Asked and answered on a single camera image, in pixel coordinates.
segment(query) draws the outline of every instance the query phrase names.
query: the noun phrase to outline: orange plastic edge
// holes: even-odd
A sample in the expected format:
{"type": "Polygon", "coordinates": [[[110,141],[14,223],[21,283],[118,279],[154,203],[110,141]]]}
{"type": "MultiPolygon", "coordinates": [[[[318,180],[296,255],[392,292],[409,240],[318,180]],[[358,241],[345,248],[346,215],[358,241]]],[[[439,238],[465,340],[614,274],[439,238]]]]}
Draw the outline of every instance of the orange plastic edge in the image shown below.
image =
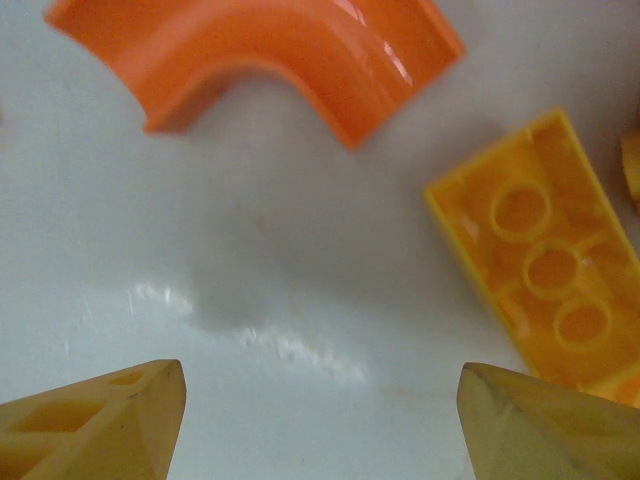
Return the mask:
{"type": "Polygon", "coordinates": [[[186,130],[266,70],[354,148],[464,53],[430,0],[59,0],[45,19],[127,85],[148,132],[186,130]]]}

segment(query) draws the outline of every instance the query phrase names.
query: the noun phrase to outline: white table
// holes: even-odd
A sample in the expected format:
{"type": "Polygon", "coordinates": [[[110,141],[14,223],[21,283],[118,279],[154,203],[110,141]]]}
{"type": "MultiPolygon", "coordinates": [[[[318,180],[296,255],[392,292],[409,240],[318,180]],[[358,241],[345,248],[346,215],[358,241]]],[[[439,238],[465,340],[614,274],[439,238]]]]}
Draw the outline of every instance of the white table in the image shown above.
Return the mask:
{"type": "Polygon", "coordinates": [[[449,0],[469,53],[356,154],[258,78],[145,136],[97,59],[0,2],[0,402],[178,358],[170,478],[471,479],[465,361],[521,368],[421,188],[566,106],[636,246],[637,0],[449,0]]]}

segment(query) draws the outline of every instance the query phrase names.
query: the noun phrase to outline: plastic toy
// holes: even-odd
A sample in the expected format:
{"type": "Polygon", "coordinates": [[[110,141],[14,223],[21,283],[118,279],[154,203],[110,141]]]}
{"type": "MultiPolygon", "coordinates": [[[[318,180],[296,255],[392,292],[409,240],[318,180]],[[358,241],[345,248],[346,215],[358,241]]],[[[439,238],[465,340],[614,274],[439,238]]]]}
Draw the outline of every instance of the plastic toy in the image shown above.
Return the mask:
{"type": "Polygon", "coordinates": [[[49,24],[129,87],[148,132],[182,132],[251,70],[296,86],[348,147],[464,47],[431,0],[58,0],[49,24]]]}
{"type": "Polygon", "coordinates": [[[536,375],[640,406],[640,264],[563,111],[425,196],[536,375]]]}
{"type": "Polygon", "coordinates": [[[640,211],[640,133],[622,139],[622,166],[629,192],[640,211]]]}

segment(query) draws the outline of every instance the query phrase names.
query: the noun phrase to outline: yellow lego brick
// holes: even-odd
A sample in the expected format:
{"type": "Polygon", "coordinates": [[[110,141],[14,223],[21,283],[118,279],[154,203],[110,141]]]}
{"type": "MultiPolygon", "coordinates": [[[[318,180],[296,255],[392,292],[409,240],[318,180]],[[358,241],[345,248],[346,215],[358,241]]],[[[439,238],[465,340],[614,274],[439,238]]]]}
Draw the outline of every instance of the yellow lego brick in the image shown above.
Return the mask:
{"type": "Polygon", "coordinates": [[[562,110],[425,197],[536,375],[640,406],[640,264],[562,110]]]}
{"type": "Polygon", "coordinates": [[[622,139],[622,166],[629,193],[640,210],[640,132],[622,139]]]}

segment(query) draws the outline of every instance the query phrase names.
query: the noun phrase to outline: pale yellow plastic piece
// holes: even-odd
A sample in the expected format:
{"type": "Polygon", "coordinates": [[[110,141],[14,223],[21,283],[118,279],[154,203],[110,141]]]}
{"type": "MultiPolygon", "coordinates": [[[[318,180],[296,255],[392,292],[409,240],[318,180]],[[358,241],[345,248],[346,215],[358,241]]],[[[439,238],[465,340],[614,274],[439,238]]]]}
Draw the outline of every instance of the pale yellow plastic piece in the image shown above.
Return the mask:
{"type": "Polygon", "coordinates": [[[465,365],[458,413],[477,480],[638,480],[640,410],[465,365]]]}
{"type": "Polygon", "coordinates": [[[640,211],[640,132],[622,139],[622,166],[629,193],[640,211]]]}
{"type": "Polygon", "coordinates": [[[158,360],[0,405],[0,479],[164,480],[185,401],[158,360]]]}

